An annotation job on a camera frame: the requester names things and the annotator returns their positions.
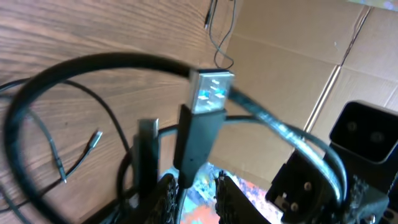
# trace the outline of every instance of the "usb connector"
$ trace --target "usb connector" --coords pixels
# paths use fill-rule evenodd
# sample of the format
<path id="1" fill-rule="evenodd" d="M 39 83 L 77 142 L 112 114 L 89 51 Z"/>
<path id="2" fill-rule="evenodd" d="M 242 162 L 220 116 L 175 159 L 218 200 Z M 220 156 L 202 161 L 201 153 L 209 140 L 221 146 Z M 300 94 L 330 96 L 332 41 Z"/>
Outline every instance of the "usb connector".
<path id="1" fill-rule="evenodd" d="M 234 75 L 228 70 L 195 70 L 190 74 L 186 106 L 193 114 L 222 110 Z"/>
<path id="2" fill-rule="evenodd" d="M 189 99 L 181 106 L 174 153 L 181 188 L 192 186 L 196 173 L 208 159 L 225 120 L 224 104 L 233 77 L 227 70 L 191 73 Z"/>

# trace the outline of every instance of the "screw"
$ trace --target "screw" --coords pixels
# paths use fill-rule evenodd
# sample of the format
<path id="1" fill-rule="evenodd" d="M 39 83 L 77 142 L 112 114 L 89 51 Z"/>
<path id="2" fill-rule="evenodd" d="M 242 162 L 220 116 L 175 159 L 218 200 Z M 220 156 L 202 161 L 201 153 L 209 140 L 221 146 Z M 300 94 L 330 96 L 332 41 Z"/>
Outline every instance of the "screw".
<path id="1" fill-rule="evenodd" d="M 310 182 L 306 182 L 306 183 L 304 184 L 304 190 L 305 190 L 305 191 L 310 191 L 310 190 L 312 190 L 312 184 L 311 184 Z"/>
<path id="2" fill-rule="evenodd" d="M 357 128 L 358 128 L 358 125 L 354 121 L 349 122 L 347 124 L 347 129 L 349 132 L 355 132 L 357 130 Z"/>
<path id="3" fill-rule="evenodd" d="M 373 132 L 373 133 L 371 134 L 371 141 L 372 141 L 373 143 L 376 143 L 376 144 L 382 143 L 382 142 L 384 141 L 384 135 L 383 135 L 383 133 L 381 133 L 381 132 L 379 132 L 379 131 Z"/>
<path id="4" fill-rule="evenodd" d="M 297 205 L 297 203 L 293 202 L 292 205 L 290 206 L 290 209 L 291 209 L 291 211 L 296 212 L 299 209 L 299 205 Z"/>
<path id="5" fill-rule="evenodd" d="M 367 224 L 374 224 L 376 222 L 376 216 L 374 214 L 365 218 Z"/>

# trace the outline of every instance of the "wood grain surface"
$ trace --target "wood grain surface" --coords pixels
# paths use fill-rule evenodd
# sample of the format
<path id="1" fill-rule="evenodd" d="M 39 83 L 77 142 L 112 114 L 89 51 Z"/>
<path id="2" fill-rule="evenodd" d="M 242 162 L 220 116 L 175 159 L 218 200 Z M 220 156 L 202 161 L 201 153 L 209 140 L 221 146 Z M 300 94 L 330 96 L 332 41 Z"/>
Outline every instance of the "wood grain surface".
<path id="1" fill-rule="evenodd" d="M 203 28 L 207 1 L 0 1 L 0 83 L 34 76 L 70 58 L 99 52 L 137 51 L 214 67 L 212 46 Z M 229 28 L 233 3 L 220 0 L 214 38 Z M 187 82 L 140 70 L 95 72 L 73 78 L 109 103 L 129 143 L 140 118 L 159 118 L 160 126 L 176 123 Z M 1 121 L 8 103 L 0 103 Z M 50 191 L 50 201 L 73 223 L 80 223 L 115 198 L 116 172 L 124 149 L 110 118 L 90 96 L 57 85 L 31 108 L 49 128 L 66 170 L 79 158 L 93 131 L 104 132 L 97 148 L 68 179 Z M 38 189 L 59 178 L 49 145 L 34 122 L 23 123 L 22 152 Z M 172 164 L 173 137 L 162 141 L 160 169 Z M 13 181 L 1 145 L 0 180 L 15 203 L 24 196 Z M 0 207 L 7 205 L 0 200 Z M 32 223 L 46 223 L 30 205 L 21 211 Z M 12 212 L 0 223 L 18 223 Z"/>

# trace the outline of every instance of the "black connector housing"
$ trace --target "black connector housing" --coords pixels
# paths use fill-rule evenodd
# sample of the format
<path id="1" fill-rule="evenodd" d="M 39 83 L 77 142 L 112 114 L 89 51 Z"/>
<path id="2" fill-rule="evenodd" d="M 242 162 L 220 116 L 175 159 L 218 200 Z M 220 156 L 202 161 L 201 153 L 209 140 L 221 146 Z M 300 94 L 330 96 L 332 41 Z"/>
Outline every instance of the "black connector housing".
<path id="1" fill-rule="evenodd" d="M 159 137 L 157 119 L 140 119 L 134 136 L 137 170 L 134 186 L 138 188 L 140 202 L 156 188 L 159 170 Z"/>
<path id="2" fill-rule="evenodd" d="M 192 114 L 181 106 L 178 121 L 177 141 L 175 143 L 174 167 L 180 171 L 178 184 L 190 188 L 199 168 L 207 161 L 211 148 L 218 137 L 226 117 L 226 110 Z"/>

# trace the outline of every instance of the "brown cardboard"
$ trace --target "brown cardboard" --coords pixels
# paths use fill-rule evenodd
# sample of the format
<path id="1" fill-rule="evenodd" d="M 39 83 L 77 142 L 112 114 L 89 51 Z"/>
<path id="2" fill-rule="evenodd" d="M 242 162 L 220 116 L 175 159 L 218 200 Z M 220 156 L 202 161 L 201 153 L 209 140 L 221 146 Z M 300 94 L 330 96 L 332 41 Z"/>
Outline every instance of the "brown cardboard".
<path id="1" fill-rule="evenodd" d="M 249 0 L 234 34 L 339 64 L 363 7 L 344 0 Z"/>
<path id="2" fill-rule="evenodd" d="M 347 102 L 363 100 L 378 106 L 387 106 L 396 88 L 397 84 L 394 82 L 343 67 L 315 122 L 312 134 L 330 142 L 329 133 Z"/>
<path id="3" fill-rule="evenodd" d="M 398 82 L 398 13 L 373 9 L 349 53 L 345 67 Z"/>
<path id="4" fill-rule="evenodd" d="M 313 134 L 329 141 L 328 133 L 348 101 L 364 100 L 398 111 L 397 30 L 398 13 L 371 10 L 315 122 Z"/>
<path id="5" fill-rule="evenodd" d="M 285 122 L 303 128 L 335 65 L 233 35 L 228 54 L 235 59 L 234 85 Z M 231 114 L 242 114 L 227 105 Z M 268 187 L 292 147 L 257 124 L 225 127 L 210 162 Z"/>

